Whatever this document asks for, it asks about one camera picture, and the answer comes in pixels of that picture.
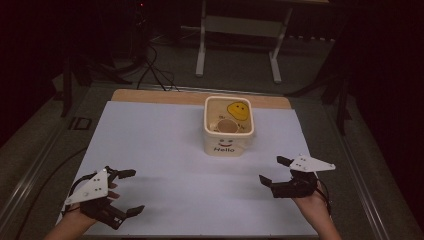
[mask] white table leg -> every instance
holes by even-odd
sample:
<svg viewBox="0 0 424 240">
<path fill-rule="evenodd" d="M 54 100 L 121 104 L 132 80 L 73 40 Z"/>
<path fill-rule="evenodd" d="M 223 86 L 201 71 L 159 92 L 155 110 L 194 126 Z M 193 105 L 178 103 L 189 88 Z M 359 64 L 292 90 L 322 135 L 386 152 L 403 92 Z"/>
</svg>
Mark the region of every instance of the white table leg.
<svg viewBox="0 0 424 240">
<path fill-rule="evenodd" d="M 281 44 L 283 43 L 284 36 L 286 34 L 286 29 L 287 29 L 287 26 L 289 24 L 289 20 L 290 20 L 292 11 L 293 11 L 293 8 L 289 8 L 287 10 L 286 17 L 284 19 L 284 23 L 281 25 L 281 30 L 280 30 L 280 33 L 279 33 L 278 38 L 277 38 L 277 45 L 275 46 L 274 51 L 271 51 L 269 53 L 269 60 L 270 60 L 270 63 L 271 63 L 272 76 L 273 76 L 274 82 L 276 84 L 281 83 L 281 75 L 280 75 L 280 69 L 278 67 L 277 56 L 278 56 L 278 52 L 280 51 Z"/>
<path fill-rule="evenodd" d="M 206 0 L 203 0 L 202 3 L 202 19 L 200 21 L 200 47 L 199 54 L 197 56 L 197 66 L 196 66 L 196 76 L 203 76 L 203 69 L 205 66 L 205 21 L 206 21 Z"/>
</svg>

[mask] dark background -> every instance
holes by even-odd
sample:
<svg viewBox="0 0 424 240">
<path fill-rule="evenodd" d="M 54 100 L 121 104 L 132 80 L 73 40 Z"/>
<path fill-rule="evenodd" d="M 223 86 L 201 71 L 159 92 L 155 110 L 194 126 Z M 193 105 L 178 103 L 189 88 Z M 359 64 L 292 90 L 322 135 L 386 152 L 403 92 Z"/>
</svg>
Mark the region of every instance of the dark background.
<svg viewBox="0 0 424 240">
<path fill-rule="evenodd" d="M 122 29 L 132 26 L 134 14 L 126 11 L 128 6 L 122 6 L 122 11 L 113 8 L 117 9 L 116 15 L 108 14 L 107 18 L 100 19 L 99 11 L 110 11 L 108 4 L 111 2 L 117 3 L 100 0 L 2 1 L 0 146 L 55 94 L 51 79 L 62 73 L 66 55 L 64 36 L 91 51 L 89 53 L 96 60 L 110 61 L 113 49 L 107 39 L 110 41 L 111 37 L 123 34 Z M 196 25 L 200 20 L 200 1 L 162 0 L 149 7 L 152 24 L 171 38 L 178 37 L 175 26 Z M 293 24 L 288 29 L 293 35 L 338 37 L 324 68 L 337 72 L 348 66 L 353 71 L 350 93 L 356 97 L 422 229 L 423 10 L 421 1 L 376 1 L 369 11 L 350 19 L 346 31 L 339 36 L 338 31 L 311 30 L 311 24 L 322 25 L 323 22 L 316 24 L 319 16 L 305 19 L 310 12 L 301 9 L 294 13 Z M 343 17 L 335 19 L 327 26 L 338 29 L 344 25 L 340 22 Z"/>
</svg>

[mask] forearm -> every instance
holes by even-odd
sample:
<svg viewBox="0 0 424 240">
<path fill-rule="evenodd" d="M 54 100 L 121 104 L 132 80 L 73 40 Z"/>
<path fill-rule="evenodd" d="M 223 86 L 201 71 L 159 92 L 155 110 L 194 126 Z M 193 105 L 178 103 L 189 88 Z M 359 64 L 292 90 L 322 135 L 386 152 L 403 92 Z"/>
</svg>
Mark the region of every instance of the forearm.
<svg viewBox="0 0 424 240">
<path fill-rule="evenodd" d="M 324 221 L 313 225 L 315 231 L 317 231 L 320 240 L 341 240 L 341 236 L 334 226 L 333 222 Z"/>
<path fill-rule="evenodd" d="M 65 215 L 44 240 L 74 240 L 81 237 L 95 223 L 95 220 L 85 218 L 76 219 Z"/>
</svg>

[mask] metal stand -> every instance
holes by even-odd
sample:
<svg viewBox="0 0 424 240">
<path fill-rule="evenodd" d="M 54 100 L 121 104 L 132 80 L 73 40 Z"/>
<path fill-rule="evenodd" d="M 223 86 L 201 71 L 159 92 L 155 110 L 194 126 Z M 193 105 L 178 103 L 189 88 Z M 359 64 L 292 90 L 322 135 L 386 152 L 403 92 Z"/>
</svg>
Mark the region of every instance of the metal stand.
<svg viewBox="0 0 424 240">
<path fill-rule="evenodd" d="M 221 32 L 230 34 L 242 34 L 261 37 L 276 37 L 277 44 L 273 51 L 269 53 L 272 75 L 274 82 L 281 83 L 280 70 L 278 67 L 277 56 L 283 43 L 288 23 L 290 21 L 293 8 L 288 8 L 284 21 L 260 21 L 241 18 L 230 18 L 221 16 L 212 16 L 206 14 L 206 0 L 202 4 L 202 18 L 200 22 L 200 47 L 197 56 L 196 76 L 202 77 L 205 65 L 205 35 L 208 32 Z"/>
</svg>

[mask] wooden table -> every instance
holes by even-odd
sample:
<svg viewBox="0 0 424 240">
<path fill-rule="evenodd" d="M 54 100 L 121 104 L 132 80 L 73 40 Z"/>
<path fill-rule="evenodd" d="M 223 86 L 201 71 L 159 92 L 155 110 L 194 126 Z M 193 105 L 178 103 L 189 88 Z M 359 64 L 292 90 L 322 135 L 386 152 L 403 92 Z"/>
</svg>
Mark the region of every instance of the wooden table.
<svg viewBox="0 0 424 240">
<path fill-rule="evenodd" d="M 290 102 L 287 98 L 246 94 L 216 94 L 200 92 L 165 92 L 118 89 L 113 94 L 112 101 L 203 105 L 207 97 L 223 95 L 246 98 L 250 101 L 253 108 L 291 109 Z"/>
</svg>

